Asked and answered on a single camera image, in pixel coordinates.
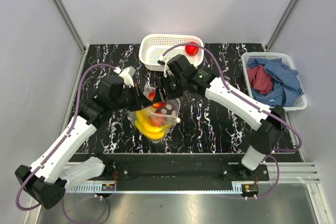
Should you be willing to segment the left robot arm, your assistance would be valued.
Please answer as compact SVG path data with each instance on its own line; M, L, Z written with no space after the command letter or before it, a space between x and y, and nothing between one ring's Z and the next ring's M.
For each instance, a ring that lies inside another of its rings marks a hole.
M65 165L80 145L94 135L114 111L139 111L151 104L129 74L105 77L92 98L76 105L68 126L49 149L29 166L20 165L15 170L20 183L19 191L25 191L38 205L50 209L73 186L93 177L109 179L113 175L113 161L102 154L69 169Z

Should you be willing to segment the red fake apple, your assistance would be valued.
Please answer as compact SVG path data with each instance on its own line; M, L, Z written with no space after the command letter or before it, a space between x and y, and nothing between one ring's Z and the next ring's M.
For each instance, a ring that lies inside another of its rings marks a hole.
M197 43L189 42L185 45L185 52L190 56L195 56L198 53Z

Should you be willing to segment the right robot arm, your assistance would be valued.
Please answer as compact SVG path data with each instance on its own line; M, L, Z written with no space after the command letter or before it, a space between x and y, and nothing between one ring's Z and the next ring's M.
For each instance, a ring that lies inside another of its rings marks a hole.
M225 82L217 71L193 66L184 55L167 62L168 73L155 78L154 102L173 100L185 91L198 94L234 112L253 129L250 146L238 167L239 176L250 180L257 167L275 149L285 131L285 111L280 106L270 108L259 103Z

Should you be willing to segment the polka dot zip top bag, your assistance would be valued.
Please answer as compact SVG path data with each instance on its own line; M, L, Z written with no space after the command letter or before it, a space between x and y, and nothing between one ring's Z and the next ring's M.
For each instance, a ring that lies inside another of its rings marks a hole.
M181 122L178 115L180 107L180 99L166 100L139 111L128 112L128 119L142 135L152 142L158 142Z

